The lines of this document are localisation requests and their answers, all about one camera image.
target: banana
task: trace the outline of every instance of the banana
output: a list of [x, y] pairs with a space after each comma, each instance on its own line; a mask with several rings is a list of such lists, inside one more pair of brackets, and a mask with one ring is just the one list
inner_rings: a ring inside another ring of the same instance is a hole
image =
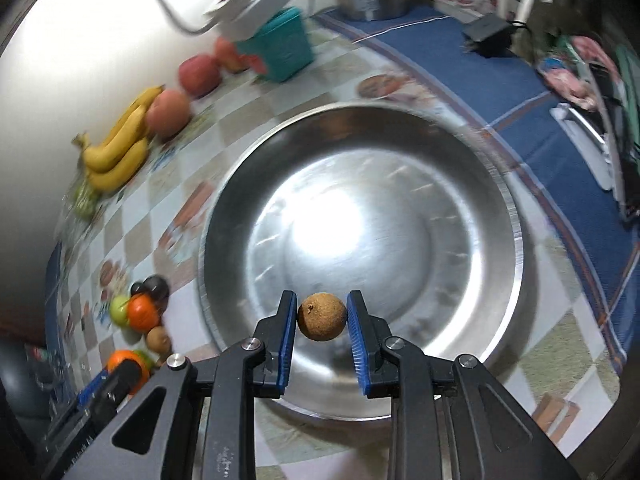
[[120, 131], [106, 146], [89, 146], [86, 134], [76, 138], [74, 142], [82, 147], [82, 160], [91, 171], [105, 173], [112, 170], [134, 142], [146, 131], [146, 108], [140, 105], [122, 125]]
[[113, 125], [113, 128], [109, 132], [109, 135], [106, 136], [106, 138], [100, 143], [100, 145], [106, 146], [111, 142], [113, 137], [115, 137], [123, 127], [127, 119], [129, 119], [129, 116], [133, 113], [133, 110], [135, 110], [139, 106], [143, 106], [145, 107], [145, 110], [148, 110], [154, 99], [162, 93], [162, 90], [164, 90], [164, 85], [151, 86], [140, 92], [140, 95], [136, 97], [135, 101], [133, 101], [129, 105], [129, 108], [127, 108], [127, 110], [121, 115], [121, 117], [118, 119], [118, 122]]
[[86, 177], [91, 186], [103, 193], [112, 193], [124, 186], [142, 166], [148, 153], [149, 142], [140, 139], [130, 147], [116, 166], [107, 173], [95, 173], [86, 170]]

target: black power adapter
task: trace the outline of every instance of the black power adapter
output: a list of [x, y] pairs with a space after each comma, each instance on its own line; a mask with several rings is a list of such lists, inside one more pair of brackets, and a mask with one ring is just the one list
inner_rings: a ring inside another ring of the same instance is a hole
[[483, 57], [503, 56], [517, 28], [497, 14], [486, 14], [462, 30], [465, 48]]

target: teal plastic box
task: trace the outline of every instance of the teal plastic box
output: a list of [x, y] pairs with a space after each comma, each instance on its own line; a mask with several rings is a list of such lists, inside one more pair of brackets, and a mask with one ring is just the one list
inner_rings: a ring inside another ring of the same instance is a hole
[[236, 42], [236, 48], [258, 74], [278, 83], [314, 60], [296, 7], [281, 10], [252, 38]]

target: white wall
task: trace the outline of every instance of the white wall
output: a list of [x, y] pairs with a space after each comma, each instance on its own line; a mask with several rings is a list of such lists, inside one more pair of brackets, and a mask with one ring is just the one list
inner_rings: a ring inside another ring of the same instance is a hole
[[[211, 0], [168, 0], [197, 24]], [[306, 9], [305, 0], [295, 0]], [[316, 0], [316, 9], [334, 0]], [[178, 65], [215, 32], [174, 31], [154, 0], [39, 0], [0, 57], [0, 309], [42, 320], [44, 270], [62, 195], [76, 171], [70, 141], [100, 140], [146, 86], [177, 86]]]

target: silver bolt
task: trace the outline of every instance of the silver bolt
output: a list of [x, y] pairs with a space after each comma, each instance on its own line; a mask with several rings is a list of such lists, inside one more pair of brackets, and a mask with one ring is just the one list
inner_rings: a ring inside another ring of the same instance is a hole
[[458, 362], [463, 368], [475, 368], [478, 366], [478, 359], [471, 354], [462, 354], [458, 358]]
[[180, 370], [184, 368], [187, 364], [187, 358], [182, 354], [171, 354], [166, 359], [166, 365], [171, 368], [171, 370]]
[[242, 341], [242, 348], [245, 350], [255, 350], [260, 348], [262, 342], [257, 337], [248, 337]]
[[404, 346], [404, 339], [396, 336], [387, 337], [385, 346], [389, 348], [389, 350], [399, 350]]

